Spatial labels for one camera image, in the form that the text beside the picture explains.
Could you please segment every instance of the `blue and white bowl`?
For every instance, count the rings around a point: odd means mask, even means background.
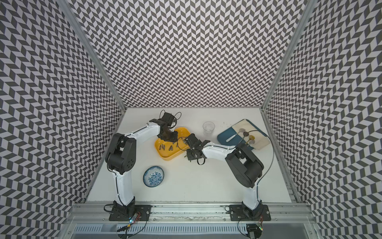
[[[165,177],[165,173],[163,169],[158,166],[152,166],[143,175],[143,182],[148,187],[156,187],[158,186]]]

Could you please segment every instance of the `glass cup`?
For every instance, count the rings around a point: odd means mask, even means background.
[[[205,134],[212,134],[215,129],[215,124],[211,121],[207,121],[203,124],[203,130]]]

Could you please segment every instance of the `yellow tray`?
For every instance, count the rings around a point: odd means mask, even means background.
[[[157,141],[155,141],[155,144],[154,144],[155,148],[157,149],[159,156],[166,161],[169,161],[169,160],[175,158],[176,156],[181,155],[183,152],[185,152],[184,150],[190,148],[187,144],[183,143],[183,138],[180,138],[180,137],[187,137],[188,135],[190,135],[190,132],[185,127],[179,127],[177,129],[175,129],[175,131],[178,132],[178,146],[183,150],[180,150],[176,146],[176,142],[173,144],[172,142],[165,142],[165,141],[161,140],[160,138],[157,139]],[[165,145],[164,150],[163,150],[163,148],[159,149],[159,146],[161,144]]]

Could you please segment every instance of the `checkered wall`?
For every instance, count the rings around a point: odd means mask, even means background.
[[[325,238],[382,238],[381,9],[319,1],[266,110]]]
[[[0,17],[0,238],[52,237],[122,112],[52,0],[1,0]]]
[[[68,0],[127,107],[261,106],[306,0]]]

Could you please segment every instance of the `vent grille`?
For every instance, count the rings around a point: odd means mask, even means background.
[[[85,232],[101,232],[102,224],[77,224],[74,232],[85,233]]]
[[[126,224],[118,224],[118,229],[124,227]],[[115,226],[104,227],[103,224],[77,224],[74,232],[80,234],[109,234],[116,233]],[[133,225],[129,228],[128,233],[137,233],[144,227],[144,224]],[[239,225],[242,233],[247,233],[246,225]],[[153,235],[187,235],[187,234],[240,234],[236,223],[226,224],[155,224],[146,225],[145,229],[140,234],[153,234]]]

